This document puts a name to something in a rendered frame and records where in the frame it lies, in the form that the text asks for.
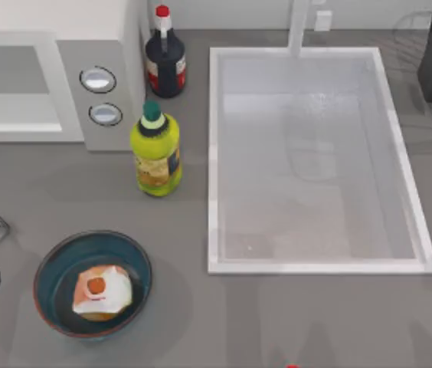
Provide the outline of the yellow-green bottle with green cap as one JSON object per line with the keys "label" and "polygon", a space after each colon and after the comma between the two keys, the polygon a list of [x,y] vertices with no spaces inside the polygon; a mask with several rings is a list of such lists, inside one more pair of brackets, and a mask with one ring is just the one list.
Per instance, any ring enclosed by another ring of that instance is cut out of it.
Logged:
{"label": "yellow-green bottle with green cap", "polygon": [[173,192],[182,179],[177,120],[164,113],[158,102],[147,100],[131,129],[129,142],[139,189],[155,197]]}

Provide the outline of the white sink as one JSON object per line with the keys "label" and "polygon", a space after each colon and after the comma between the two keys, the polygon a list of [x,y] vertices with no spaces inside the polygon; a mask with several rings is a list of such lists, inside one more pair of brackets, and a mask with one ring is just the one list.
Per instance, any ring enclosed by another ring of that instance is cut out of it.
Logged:
{"label": "white sink", "polygon": [[208,271],[432,274],[377,48],[212,48]]}

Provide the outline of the dark bottle with red cap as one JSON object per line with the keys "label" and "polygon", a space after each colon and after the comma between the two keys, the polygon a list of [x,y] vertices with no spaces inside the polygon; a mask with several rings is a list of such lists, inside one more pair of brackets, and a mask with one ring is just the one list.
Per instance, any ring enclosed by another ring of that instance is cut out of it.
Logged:
{"label": "dark bottle with red cap", "polygon": [[175,34],[167,5],[155,8],[155,30],[146,43],[145,52],[153,93],[165,99],[179,95],[186,82],[185,45]]}

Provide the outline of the round microwave knob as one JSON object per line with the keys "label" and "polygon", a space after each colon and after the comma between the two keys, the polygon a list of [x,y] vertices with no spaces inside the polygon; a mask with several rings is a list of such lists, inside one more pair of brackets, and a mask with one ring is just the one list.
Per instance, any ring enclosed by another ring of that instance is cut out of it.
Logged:
{"label": "round microwave knob", "polygon": [[94,94],[107,94],[116,87],[115,75],[104,67],[83,70],[79,78],[81,85]]}
{"label": "round microwave knob", "polygon": [[123,113],[115,104],[102,103],[89,108],[89,118],[102,127],[113,127],[123,119]]}

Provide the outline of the pale microwave oven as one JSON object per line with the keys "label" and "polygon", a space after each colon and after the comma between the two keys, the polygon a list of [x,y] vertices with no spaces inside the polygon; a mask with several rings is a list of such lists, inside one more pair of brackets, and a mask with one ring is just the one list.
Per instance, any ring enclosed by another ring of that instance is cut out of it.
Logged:
{"label": "pale microwave oven", "polygon": [[[129,147],[129,130],[142,112],[146,98],[144,60],[138,31],[57,32],[49,29],[5,29],[1,31],[44,31],[52,33],[64,64],[73,95],[80,128],[81,142],[91,151],[124,151]],[[116,77],[116,87],[107,94],[94,94],[80,83],[80,72],[104,67]],[[115,104],[123,119],[115,126],[100,126],[89,118],[89,108],[98,104]]]}

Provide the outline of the white and orange carton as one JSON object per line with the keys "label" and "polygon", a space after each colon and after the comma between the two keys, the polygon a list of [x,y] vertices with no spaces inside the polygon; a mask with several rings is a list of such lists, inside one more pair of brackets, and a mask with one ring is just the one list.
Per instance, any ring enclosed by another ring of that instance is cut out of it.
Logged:
{"label": "white and orange carton", "polygon": [[78,274],[72,310],[82,318],[111,320],[132,303],[133,284],[120,266],[94,266]]}

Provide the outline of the tall white tap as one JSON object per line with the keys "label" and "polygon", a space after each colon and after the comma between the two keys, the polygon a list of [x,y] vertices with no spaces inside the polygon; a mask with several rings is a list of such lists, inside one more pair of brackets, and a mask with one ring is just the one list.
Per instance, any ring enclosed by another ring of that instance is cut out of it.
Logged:
{"label": "tall white tap", "polygon": [[310,0],[293,0],[290,17],[290,30],[288,37],[288,50],[297,58],[303,43],[303,34],[306,27],[306,19]]}

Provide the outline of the blue bowl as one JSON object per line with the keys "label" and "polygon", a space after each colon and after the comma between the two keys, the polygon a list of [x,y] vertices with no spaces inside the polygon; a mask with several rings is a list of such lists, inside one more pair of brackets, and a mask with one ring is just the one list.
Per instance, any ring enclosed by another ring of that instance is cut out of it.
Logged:
{"label": "blue bowl", "polygon": [[[80,273],[104,265],[127,272],[133,302],[110,320],[90,321],[74,313],[74,289]],[[65,238],[47,253],[34,276],[32,294],[38,314],[51,329],[81,340],[103,340],[141,313],[152,281],[152,264],[136,240],[111,230],[90,230]]]}

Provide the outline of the pale microwave door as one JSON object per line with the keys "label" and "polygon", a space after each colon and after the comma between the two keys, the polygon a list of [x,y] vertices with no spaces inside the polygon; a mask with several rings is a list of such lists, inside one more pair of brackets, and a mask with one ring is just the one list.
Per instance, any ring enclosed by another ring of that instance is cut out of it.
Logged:
{"label": "pale microwave door", "polygon": [[55,36],[0,31],[0,142],[81,142]]}

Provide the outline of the white wall socket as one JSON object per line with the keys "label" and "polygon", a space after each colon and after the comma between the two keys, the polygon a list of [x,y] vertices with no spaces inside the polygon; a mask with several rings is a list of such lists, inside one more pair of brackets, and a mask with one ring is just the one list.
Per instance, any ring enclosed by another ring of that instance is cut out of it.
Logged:
{"label": "white wall socket", "polygon": [[320,10],[316,13],[314,31],[329,31],[332,27],[332,11]]}

